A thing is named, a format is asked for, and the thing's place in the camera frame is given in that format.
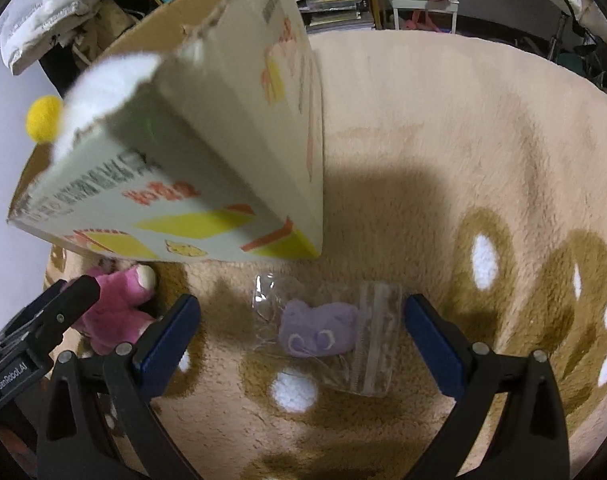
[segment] beige cloth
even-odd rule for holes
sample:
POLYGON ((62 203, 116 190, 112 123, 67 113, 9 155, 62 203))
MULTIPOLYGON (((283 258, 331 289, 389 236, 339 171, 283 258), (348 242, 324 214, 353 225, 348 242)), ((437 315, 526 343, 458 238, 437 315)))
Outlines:
MULTIPOLYGON (((293 380, 244 350, 260 271, 386 280, 425 294, 472 340, 551 354, 576 472, 607 434, 607 95, 539 57, 450 34, 311 42, 325 110, 323 255, 155 265, 167 304, 189 290, 203 310, 190 362, 154 401, 168 433, 208 480, 402 478, 452 407, 409 336, 383 399, 293 380)), ((68 254, 58 266, 71 277, 91 263, 68 254)))

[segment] beige blanket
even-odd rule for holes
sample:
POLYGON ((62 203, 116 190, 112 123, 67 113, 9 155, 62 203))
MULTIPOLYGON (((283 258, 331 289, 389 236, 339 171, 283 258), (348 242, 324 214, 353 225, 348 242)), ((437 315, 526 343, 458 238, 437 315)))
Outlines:
MULTIPOLYGON (((156 265, 167 304, 189 290, 203 310, 154 401, 168 433, 208 480, 403 477, 452 407, 409 336, 383 399, 326 390, 245 351, 258 272, 386 280, 425 294, 471 340, 551 355, 576 472, 607 434, 607 96, 539 57, 450 34, 311 41, 325 109, 323 255, 156 265)), ((70 278, 93 264, 53 254, 50 280, 55 267, 70 278)))

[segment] screw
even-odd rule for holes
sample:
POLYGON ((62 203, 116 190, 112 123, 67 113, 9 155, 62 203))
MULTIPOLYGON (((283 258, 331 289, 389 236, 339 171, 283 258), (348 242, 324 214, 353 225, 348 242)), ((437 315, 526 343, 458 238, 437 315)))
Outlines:
POLYGON ((490 353, 490 347, 481 341, 472 343, 472 351, 477 355, 488 355, 490 353))
POLYGON ((533 352, 533 357, 535 358, 535 361, 538 361, 540 363, 544 363, 548 360, 548 356, 543 350, 535 350, 533 352))
POLYGON ((132 349, 133 346, 130 343, 120 343, 117 345, 117 348, 115 348, 115 352, 117 355, 124 356, 130 354, 132 349))
POLYGON ((64 350, 57 358, 60 363, 67 363, 70 359, 72 359, 72 352, 70 350, 64 350))

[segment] toy eye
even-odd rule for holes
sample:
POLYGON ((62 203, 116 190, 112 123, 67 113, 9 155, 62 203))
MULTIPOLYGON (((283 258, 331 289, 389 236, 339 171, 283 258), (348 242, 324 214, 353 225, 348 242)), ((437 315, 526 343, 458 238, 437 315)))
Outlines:
POLYGON ((295 353, 295 354, 300 354, 300 353, 304 352, 304 350, 305 350, 304 338, 301 337, 299 334, 291 334, 290 337, 288 338, 288 349, 292 353, 295 353), (300 341, 299 348, 295 348, 293 346, 293 343, 295 342, 295 340, 300 341))
POLYGON ((325 335, 328 338, 328 344, 326 348, 322 348, 322 350, 330 350, 333 346, 335 346, 335 335, 332 333, 332 330, 321 330, 317 334, 317 339, 319 336, 325 335))

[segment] purple toy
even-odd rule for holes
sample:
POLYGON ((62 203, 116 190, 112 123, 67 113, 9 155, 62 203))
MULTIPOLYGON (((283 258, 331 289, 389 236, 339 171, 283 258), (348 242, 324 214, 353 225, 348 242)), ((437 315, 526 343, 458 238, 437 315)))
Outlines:
POLYGON ((355 347, 357 307, 327 303, 316 308, 291 300, 281 315, 279 342, 294 357, 325 357, 343 354, 355 347))

